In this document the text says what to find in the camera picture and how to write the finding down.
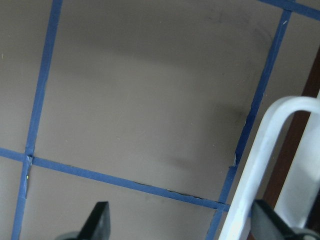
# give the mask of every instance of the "white handle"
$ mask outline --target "white handle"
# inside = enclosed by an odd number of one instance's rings
[[[268,165],[281,128],[296,111],[320,114],[320,100],[288,96],[274,102],[264,114],[234,194],[219,240],[238,240]]]

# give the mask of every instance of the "tape line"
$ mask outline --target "tape line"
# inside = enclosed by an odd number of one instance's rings
[[[0,156],[7,159],[16,160],[19,162],[23,162],[25,160],[25,155],[23,153],[8,150],[2,147],[0,147]]]
[[[287,26],[291,17],[291,11],[288,10],[284,10],[275,36],[273,38],[272,41],[272,45],[271,48],[269,50],[269,54],[268,57],[266,59],[266,63],[263,69],[263,72],[261,74],[261,78],[259,80],[258,86],[256,88],[253,100],[252,100],[252,104],[251,104],[251,109],[250,112],[246,118],[246,122],[245,125],[242,129],[237,147],[235,149],[235,165],[231,166],[228,170],[228,173],[226,175],[226,178],[224,180],[224,184],[220,193],[220,197],[219,197],[219,202],[221,203],[225,203],[228,199],[228,195],[230,192],[230,189],[232,187],[233,181],[235,179],[235,175],[237,173],[237,169],[238,169],[238,165],[240,163],[241,157],[244,153],[246,144],[248,142],[248,138],[249,138],[249,134],[251,132],[251,129],[254,125],[254,121],[256,119],[258,110],[259,110],[259,106],[261,104],[262,98],[264,96],[272,69],[275,65],[276,62],[276,58],[282,43],[282,40],[285,36],[286,30],[287,30]],[[206,240],[212,240],[214,235],[212,235],[213,233],[216,234],[216,231],[219,227],[219,223],[221,220],[222,214],[215,214],[213,216],[212,222],[210,224],[207,236],[206,236]]]
[[[54,51],[62,3],[63,0],[53,0],[51,5],[50,17],[42,52],[40,71],[34,96],[28,137],[25,145],[25,154],[28,156],[33,156],[35,151],[36,138],[39,129],[42,107],[45,99],[46,85]]]
[[[296,3],[291,0],[259,0],[259,1],[320,21],[319,10]]]
[[[20,236],[22,221],[24,218],[26,199],[27,199],[28,174],[29,174],[31,165],[32,165],[32,158],[29,156],[25,156],[25,161],[23,161],[23,164],[22,164],[20,186],[19,186],[18,198],[16,202],[11,240],[18,240]]]
[[[116,185],[116,186],[120,186],[128,189],[132,189],[132,190],[137,190],[137,191],[148,193],[148,194],[153,194],[153,195],[157,195],[157,196],[161,196],[169,199],[179,200],[185,203],[194,204],[194,205],[207,207],[211,209],[220,209],[222,211],[228,211],[230,207],[229,205],[221,202],[216,202],[209,199],[203,199],[203,198],[199,198],[199,197],[195,197],[187,194],[182,194],[182,193],[170,191],[168,189],[164,189],[161,187],[145,185],[145,184],[127,180],[124,178],[115,177],[115,176],[111,176],[111,175],[107,175],[107,174],[103,174],[103,173],[99,173],[99,172],[95,172],[95,171],[91,171],[91,170],[87,170],[87,169],[83,169],[75,166],[70,166],[70,165],[46,160],[39,157],[35,157],[33,159],[33,165],[59,171],[66,174],[71,174],[71,175],[91,179],[91,180],[96,180],[103,183],[108,183],[108,184],[112,184],[112,185]]]

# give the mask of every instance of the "white tube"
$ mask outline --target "white tube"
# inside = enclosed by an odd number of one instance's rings
[[[281,128],[288,116],[296,111],[320,114],[320,100],[306,96],[284,97],[274,102],[266,111],[219,240],[238,240],[240,238]]]
[[[319,186],[320,115],[311,113],[274,211],[289,227],[304,228]]]

